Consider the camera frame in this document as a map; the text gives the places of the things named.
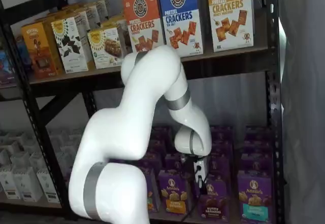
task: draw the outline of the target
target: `black metal shelving unit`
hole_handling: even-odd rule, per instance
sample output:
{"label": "black metal shelving unit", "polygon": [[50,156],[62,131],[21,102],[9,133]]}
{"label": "black metal shelving unit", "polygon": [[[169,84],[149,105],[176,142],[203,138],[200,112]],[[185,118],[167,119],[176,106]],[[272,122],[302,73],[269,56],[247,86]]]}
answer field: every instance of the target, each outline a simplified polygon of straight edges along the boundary
{"label": "black metal shelving unit", "polygon": [[[280,92],[279,27],[278,0],[263,0],[263,8],[255,14],[256,34],[254,47],[217,52],[208,49],[204,55],[182,58],[188,79],[215,76],[265,72],[267,119],[274,132],[274,173],[276,223],[285,223],[284,218],[284,179],[282,152],[282,119]],[[0,1],[0,38],[13,67],[17,87],[23,100],[37,141],[40,144],[46,164],[58,192],[62,209],[59,214],[74,218],[69,206],[68,190],[64,183],[59,164],[52,148],[46,124],[53,119],[78,93],[83,94],[89,117],[96,112],[92,92],[95,90],[123,87],[120,68],[107,68],[91,72],[76,73],[35,80],[28,77],[22,67],[22,61],[16,47],[10,25],[43,11],[57,7],[60,9],[67,0],[32,0],[4,9]],[[37,97],[54,95],[55,97],[42,109],[38,107]],[[0,209],[22,211],[13,205],[0,204]],[[34,213],[45,211],[39,207],[29,207]]]}

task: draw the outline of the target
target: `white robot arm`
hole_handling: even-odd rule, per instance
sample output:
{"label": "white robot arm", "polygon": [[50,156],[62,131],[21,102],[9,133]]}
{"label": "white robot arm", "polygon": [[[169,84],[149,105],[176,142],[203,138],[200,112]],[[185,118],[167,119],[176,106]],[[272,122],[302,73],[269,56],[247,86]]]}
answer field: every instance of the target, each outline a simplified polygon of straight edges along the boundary
{"label": "white robot arm", "polygon": [[[146,153],[154,109],[165,96],[171,116],[183,124],[175,137],[181,153],[207,156],[211,134],[204,113],[192,103],[180,58],[160,46],[126,56],[121,69],[125,84],[117,108],[102,109],[89,120],[74,162],[69,184],[72,210],[83,217],[112,224],[149,224],[147,189],[137,167],[109,159],[139,160]],[[196,181],[205,179],[206,160]]]}

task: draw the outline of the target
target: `cracker image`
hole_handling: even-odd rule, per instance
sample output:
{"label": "cracker image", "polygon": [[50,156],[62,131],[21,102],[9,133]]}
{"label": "cracker image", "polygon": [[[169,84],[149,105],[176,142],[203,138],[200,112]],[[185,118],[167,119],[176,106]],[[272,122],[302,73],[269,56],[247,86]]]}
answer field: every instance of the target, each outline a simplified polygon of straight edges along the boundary
{"label": "cracker image", "polygon": [[188,32],[190,35],[195,35],[195,31],[197,30],[197,22],[189,22]]}
{"label": "cracker image", "polygon": [[188,43],[188,39],[189,39],[189,32],[184,30],[184,31],[183,31],[183,35],[182,35],[181,42],[182,42],[184,45],[187,45],[187,43]]}
{"label": "cracker image", "polygon": [[182,39],[182,30],[181,30],[181,28],[177,28],[177,29],[175,29],[174,30],[174,36],[175,36],[175,40],[176,40],[176,42],[178,42],[178,41],[180,41],[181,39]]}
{"label": "cracker image", "polygon": [[170,42],[171,42],[171,45],[173,46],[174,49],[178,49],[178,42],[176,41],[176,38],[175,36],[171,36],[169,38]]}
{"label": "cracker image", "polygon": [[156,29],[153,29],[152,30],[152,37],[151,37],[152,41],[157,43],[158,38],[159,38],[159,31],[156,30]]}
{"label": "cracker image", "polygon": [[246,24],[246,18],[247,18],[247,11],[240,10],[239,11],[239,17],[238,17],[238,23],[240,25],[245,25]]}
{"label": "cracker image", "polygon": [[146,38],[145,38],[144,36],[140,36],[140,37],[138,38],[138,40],[139,40],[139,43],[140,43],[140,44],[142,44],[142,45],[145,45],[145,44],[146,44]]}
{"label": "cracker image", "polygon": [[152,50],[152,45],[153,45],[153,41],[149,38],[147,38],[147,49],[148,50]]}
{"label": "cracker image", "polygon": [[225,30],[223,27],[216,28],[216,32],[217,32],[219,42],[226,39]]}
{"label": "cracker image", "polygon": [[232,25],[229,28],[229,34],[236,36],[239,28],[239,22],[233,20]]}
{"label": "cracker image", "polygon": [[224,20],[221,21],[222,27],[224,28],[225,32],[229,31],[230,28],[230,22],[229,19],[226,17]]}

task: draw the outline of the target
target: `yellow cracker box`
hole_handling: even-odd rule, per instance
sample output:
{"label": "yellow cracker box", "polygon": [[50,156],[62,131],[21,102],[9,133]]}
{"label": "yellow cracker box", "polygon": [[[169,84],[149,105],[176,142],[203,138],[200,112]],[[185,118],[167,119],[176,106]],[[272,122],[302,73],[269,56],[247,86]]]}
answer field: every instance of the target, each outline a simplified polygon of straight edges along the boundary
{"label": "yellow cracker box", "polygon": [[120,25],[111,25],[88,33],[97,69],[120,66],[126,56],[125,41]]}
{"label": "yellow cracker box", "polygon": [[209,0],[214,51],[253,46],[252,0]]}
{"label": "yellow cracker box", "polygon": [[94,68],[83,17],[73,13],[51,24],[66,73]]}

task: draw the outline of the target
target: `pretzel crackers box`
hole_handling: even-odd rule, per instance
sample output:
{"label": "pretzel crackers box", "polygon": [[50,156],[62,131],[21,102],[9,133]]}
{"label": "pretzel crackers box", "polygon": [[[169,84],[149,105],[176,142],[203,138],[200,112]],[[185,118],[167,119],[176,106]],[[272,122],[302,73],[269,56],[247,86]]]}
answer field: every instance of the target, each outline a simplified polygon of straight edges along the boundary
{"label": "pretzel crackers box", "polygon": [[253,46],[252,0],[209,0],[214,51]]}
{"label": "pretzel crackers box", "polygon": [[181,56],[203,54],[199,0],[160,0],[167,45]]}
{"label": "pretzel crackers box", "polygon": [[133,52],[164,44],[158,0],[123,0]]}

